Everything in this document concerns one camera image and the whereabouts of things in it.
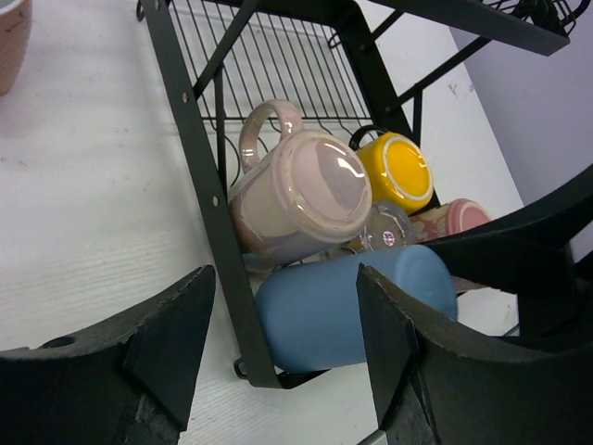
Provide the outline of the salmon floral mug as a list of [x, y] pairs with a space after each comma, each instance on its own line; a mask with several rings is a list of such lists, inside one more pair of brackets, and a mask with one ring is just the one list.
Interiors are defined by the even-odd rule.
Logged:
[[10, 92], [19, 75], [31, 30], [31, 0], [1, 2], [1, 95]]

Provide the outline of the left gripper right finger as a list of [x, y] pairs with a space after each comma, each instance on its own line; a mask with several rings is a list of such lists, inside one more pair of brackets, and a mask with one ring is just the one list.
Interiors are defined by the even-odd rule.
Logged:
[[389, 444], [588, 444], [592, 329], [490, 337], [357, 276], [380, 438]]

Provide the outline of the blue tumbler cup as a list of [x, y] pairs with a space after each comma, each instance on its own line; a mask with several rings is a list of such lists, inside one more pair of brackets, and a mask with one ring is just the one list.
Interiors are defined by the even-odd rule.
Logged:
[[271, 273], [255, 295], [274, 365], [307, 374], [365, 362], [356, 287], [361, 264], [376, 269], [408, 295], [458, 314], [446, 264], [428, 247], [412, 245], [312, 261]]

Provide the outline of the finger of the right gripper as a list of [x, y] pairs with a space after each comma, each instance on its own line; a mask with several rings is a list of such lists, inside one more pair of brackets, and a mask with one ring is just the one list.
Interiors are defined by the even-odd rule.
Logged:
[[517, 297], [520, 333], [592, 328], [592, 257], [570, 243], [592, 222], [592, 170], [539, 200], [466, 232], [426, 242], [455, 276]]

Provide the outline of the pink floral mug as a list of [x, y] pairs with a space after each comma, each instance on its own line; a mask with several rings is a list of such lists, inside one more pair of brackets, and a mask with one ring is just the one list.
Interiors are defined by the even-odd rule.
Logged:
[[410, 217], [416, 240], [420, 243], [455, 235], [491, 221], [483, 206], [467, 198], [457, 198], [447, 204]]

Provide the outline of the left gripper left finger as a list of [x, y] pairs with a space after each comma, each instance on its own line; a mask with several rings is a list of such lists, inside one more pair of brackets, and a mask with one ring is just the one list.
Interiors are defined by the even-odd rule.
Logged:
[[215, 292], [215, 270], [202, 266], [97, 324], [2, 351], [2, 443], [177, 443]]

